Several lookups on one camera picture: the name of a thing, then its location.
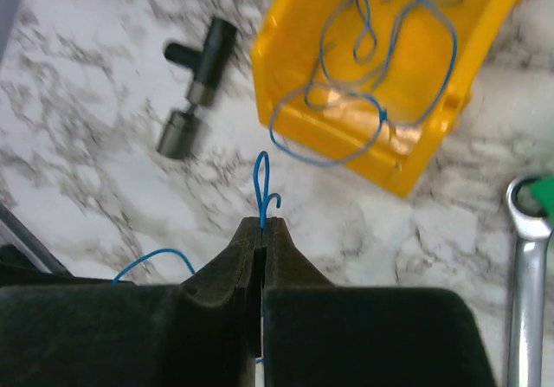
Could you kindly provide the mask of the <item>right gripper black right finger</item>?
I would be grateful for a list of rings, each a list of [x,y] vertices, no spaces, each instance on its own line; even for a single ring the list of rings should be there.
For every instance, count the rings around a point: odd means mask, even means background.
[[[493,386],[475,318],[438,287],[341,287],[268,221],[263,293],[268,386]]]

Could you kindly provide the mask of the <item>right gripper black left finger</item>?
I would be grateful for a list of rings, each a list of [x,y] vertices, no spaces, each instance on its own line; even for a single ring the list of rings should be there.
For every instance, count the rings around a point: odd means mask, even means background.
[[[1,268],[4,386],[252,386],[261,352],[258,221],[168,285]]]

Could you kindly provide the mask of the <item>green plastic bin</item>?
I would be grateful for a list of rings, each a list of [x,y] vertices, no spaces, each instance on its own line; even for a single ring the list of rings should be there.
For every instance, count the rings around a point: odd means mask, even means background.
[[[554,177],[544,177],[533,182],[531,194],[549,218],[554,216]]]

